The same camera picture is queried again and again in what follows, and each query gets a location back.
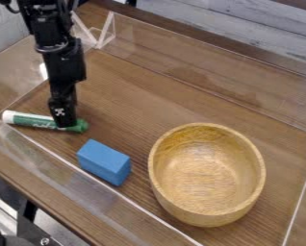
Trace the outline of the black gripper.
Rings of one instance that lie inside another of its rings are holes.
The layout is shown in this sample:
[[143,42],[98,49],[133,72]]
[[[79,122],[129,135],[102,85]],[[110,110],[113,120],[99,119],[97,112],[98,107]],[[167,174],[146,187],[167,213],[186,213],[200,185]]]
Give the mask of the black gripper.
[[75,84],[86,79],[86,59],[83,42],[71,37],[59,43],[37,43],[37,51],[43,55],[51,85],[49,101],[51,116],[59,128],[78,124],[77,104],[69,97]]

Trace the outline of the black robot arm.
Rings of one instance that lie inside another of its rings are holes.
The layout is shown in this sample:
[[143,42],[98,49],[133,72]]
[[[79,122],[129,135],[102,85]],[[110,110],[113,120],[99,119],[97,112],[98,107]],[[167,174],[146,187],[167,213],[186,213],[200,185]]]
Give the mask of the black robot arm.
[[22,15],[30,34],[35,37],[35,50],[42,54],[49,71],[51,98],[49,106],[59,128],[78,124],[77,83],[86,80],[83,41],[71,34],[74,26],[73,4],[65,0],[0,0],[11,13]]

